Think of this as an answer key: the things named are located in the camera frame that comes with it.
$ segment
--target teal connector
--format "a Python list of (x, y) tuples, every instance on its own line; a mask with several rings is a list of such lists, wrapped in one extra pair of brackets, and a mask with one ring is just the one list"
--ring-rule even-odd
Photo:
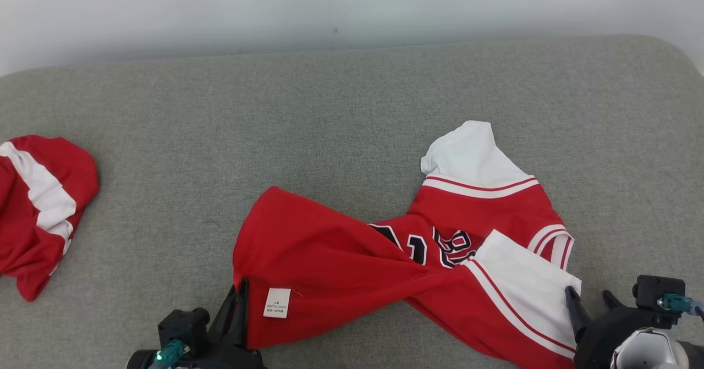
[(156, 353), (154, 363), (148, 369), (169, 369), (183, 358), (183, 355), (188, 351), (188, 346), (180, 340), (173, 340), (167, 344), (163, 350)]
[(679, 311), (681, 313), (688, 312), (692, 307), (692, 299), (687, 296), (679, 296), (675, 294), (665, 294), (662, 297), (662, 308), (666, 310)]

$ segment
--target white fabric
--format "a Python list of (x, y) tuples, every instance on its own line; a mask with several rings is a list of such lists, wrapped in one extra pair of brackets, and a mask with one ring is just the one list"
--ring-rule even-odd
[(60, 181), (30, 153), (19, 151), (11, 142), (5, 142), (0, 145), (0, 156), (10, 160), (17, 174), (30, 188), (28, 199), (40, 212), (37, 226), (63, 238), (65, 255), (70, 245), (68, 238), (73, 233), (73, 225), (66, 218), (76, 214), (76, 201), (63, 189)]
[(433, 142), (420, 159), (420, 169), (429, 176), (450, 176), (483, 188), (503, 187), (531, 177), (496, 147), (490, 123), (473, 120)]
[(576, 344), (565, 288), (571, 285), (580, 293), (578, 278), (496, 230), (463, 265), (518, 331), (557, 354), (573, 358)]

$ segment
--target white label tag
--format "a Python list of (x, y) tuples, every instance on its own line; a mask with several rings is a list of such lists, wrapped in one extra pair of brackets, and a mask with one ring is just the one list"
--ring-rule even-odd
[(291, 289), (269, 288), (264, 306), (264, 316), (285, 318), (289, 313), (289, 297), (291, 297)]

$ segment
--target red jersey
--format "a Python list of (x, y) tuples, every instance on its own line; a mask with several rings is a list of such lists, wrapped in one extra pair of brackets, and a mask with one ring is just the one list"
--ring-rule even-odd
[(233, 254), (235, 286), (249, 279), (248, 347), (405, 299), (484, 354), (573, 367), (564, 291), (581, 282), (561, 269), (571, 237), (535, 178), (478, 122), (433, 143), (421, 169), (408, 214), (369, 225), (277, 188), (262, 194)]
[(25, 300), (45, 288), (97, 191), (93, 158), (63, 138), (0, 144), (0, 274)]

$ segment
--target gray upholstery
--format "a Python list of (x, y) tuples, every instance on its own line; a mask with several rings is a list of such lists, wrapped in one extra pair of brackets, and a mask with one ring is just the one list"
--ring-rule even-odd
[[(398, 216), (419, 159), (466, 119), (535, 174), (576, 237), (591, 313), (641, 273), (704, 297), (704, 80), (644, 36), (150, 60), (0, 79), (0, 141), (65, 136), (101, 191), (32, 304), (0, 277), (0, 366), (124, 367), (172, 309), (214, 313), (271, 185), (362, 221)], [(676, 336), (704, 343), (686, 317)], [(263, 352), (272, 369), (510, 367), (399, 302)]]

